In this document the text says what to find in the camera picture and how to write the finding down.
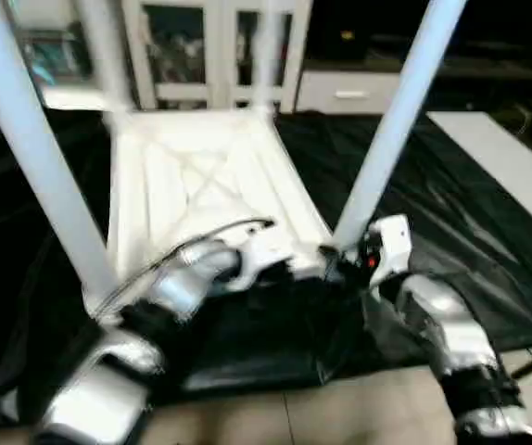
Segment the floor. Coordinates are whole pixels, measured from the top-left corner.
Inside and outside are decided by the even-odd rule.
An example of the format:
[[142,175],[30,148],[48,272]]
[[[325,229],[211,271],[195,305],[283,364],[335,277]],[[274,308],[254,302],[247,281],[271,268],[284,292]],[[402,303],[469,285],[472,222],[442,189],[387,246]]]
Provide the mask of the floor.
[[[531,360],[504,354],[509,371]],[[532,375],[520,382],[532,418]],[[26,443],[25,431],[0,444]],[[188,403],[161,409],[145,445],[448,445],[451,417],[428,368],[342,380],[324,388]]]
[[527,145],[486,113],[429,112],[427,116],[532,215],[532,150]]

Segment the glass cabinet door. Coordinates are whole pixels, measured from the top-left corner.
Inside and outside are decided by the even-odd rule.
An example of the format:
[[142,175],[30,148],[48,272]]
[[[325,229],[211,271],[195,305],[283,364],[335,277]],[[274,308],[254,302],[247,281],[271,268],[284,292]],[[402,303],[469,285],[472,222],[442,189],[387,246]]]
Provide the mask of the glass cabinet door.
[[134,76],[143,108],[159,105],[190,109],[201,108],[200,104],[212,105],[209,85],[215,83],[214,70],[209,70],[207,60],[209,52],[217,49],[211,46],[216,40],[214,3],[123,0]]
[[[225,79],[227,101],[235,105],[253,96],[255,49],[252,43],[263,9],[262,0],[224,0],[224,42],[226,54]],[[303,58],[303,45],[309,22],[311,0],[275,0],[274,7],[281,20],[281,42],[277,69],[269,96],[280,103],[282,111],[293,107],[298,73]]]
[[[235,37],[235,85],[249,86],[253,83],[252,41],[258,28],[260,14],[257,11],[237,11],[237,35]],[[278,70],[274,76],[274,85],[282,86],[285,77],[286,54],[291,36],[293,16],[284,13],[282,16],[283,37],[278,55]]]

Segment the white cabinet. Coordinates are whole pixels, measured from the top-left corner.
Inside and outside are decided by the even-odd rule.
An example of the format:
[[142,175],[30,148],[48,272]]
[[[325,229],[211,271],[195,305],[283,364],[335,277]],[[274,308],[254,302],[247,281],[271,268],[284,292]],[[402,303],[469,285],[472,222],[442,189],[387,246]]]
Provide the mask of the white cabinet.
[[[251,42],[263,0],[122,0],[141,106],[229,108],[252,97]],[[270,98],[291,111],[311,0],[275,0],[282,14]]]
[[383,114],[399,84],[399,74],[305,71],[297,111],[328,114]]

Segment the white metal frame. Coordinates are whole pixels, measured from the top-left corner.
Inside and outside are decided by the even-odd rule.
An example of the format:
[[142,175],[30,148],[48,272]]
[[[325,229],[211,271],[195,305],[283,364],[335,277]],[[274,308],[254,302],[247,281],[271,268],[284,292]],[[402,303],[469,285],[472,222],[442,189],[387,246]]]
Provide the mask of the white metal frame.
[[111,4],[106,1],[90,3],[78,0],[79,13],[87,33],[87,44],[95,59],[95,77],[104,88],[110,112],[107,121],[116,132],[119,121],[132,110],[123,51],[118,33],[118,21]]
[[286,55],[285,77],[283,82],[283,100],[281,111],[293,111],[295,96],[299,86],[299,75],[307,41],[307,31],[310,26],[311,0],[297,0],[291,25],[291,38]]
[[[132,6],[134,2],[124,1],[126,6]],[[274,0],[269,1],[266,5],[275,7]],[[192,4],[187,0],[181,0],[177,4],[182,3]],[[431,0],[400,75],[398,91],[377,129],[348,203],[343,209],[335,232],[335,242],[339,247],[354,243],[373,214],[465,3],[466,0]],[[140,10],[139,2],[134,5]],[[208,22],[209,19],[205,21],[205,26],[208,26]],[[131,37],[133,30],[139,28],[130,23]],[[92,32],[91,38],[101,39],[103,35],[109,34],[107,29],[105,32]],[[93,49],[99,49],[102,45],[98,41],[93,44]],[[133,57],[140,56],[139,53],[133,54]],[[102,67],[103,76],[122,76],[121,72],[112,74],[112,70],[107,70],[107,67]],[[112,85],[123,84],[119,79],[104,81],[110,83],[107,88],[110,93]],[[118,93],[117,97],[120,96],[120,91],[116,90],[115,93]],[[115,273],[108,264],[107,253],[93,218],[87,211],[79,188],[45,120],[17,42],[5,23],[1,8],[0,126],[84,287],[98,295],[105,295],[116,282]]]
[[[205,100],[208,107],[222,105],[219,91],[219,2],[210,0],[122,0],[126,35],[133,62],[134,78],[143,109],[154,109],[157,100]],[[202,10],[204,27],[205,83],[155,83],[146,52],[150,30],[144,6],[197,7]]]

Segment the white post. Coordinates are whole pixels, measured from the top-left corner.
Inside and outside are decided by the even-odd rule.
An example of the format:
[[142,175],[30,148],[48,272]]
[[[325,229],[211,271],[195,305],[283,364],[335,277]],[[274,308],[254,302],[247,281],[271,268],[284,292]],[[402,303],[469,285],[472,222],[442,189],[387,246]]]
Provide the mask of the white post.
[[371,219],[424,103],[466,0],[431,0],[416,33],[392,103],[377,127],[340,221],[338,248],[354,245]]
[[85,291],[103,298],[117,284],[114,271],[95,222],[45,119],[1,8],[0,128]]
[[108,102],[106,120],[115,133],[120,126],[119,122],[133,107],[118,22],[108,0],[79,0],[78,5],[94,61],[95,76]]
[[280,48],[283,31],[283,15],[276,0],[263,0],[258,15],[258,29],[252,40],[254,96],[252,107],[272,113],[270,88],[280,64]]

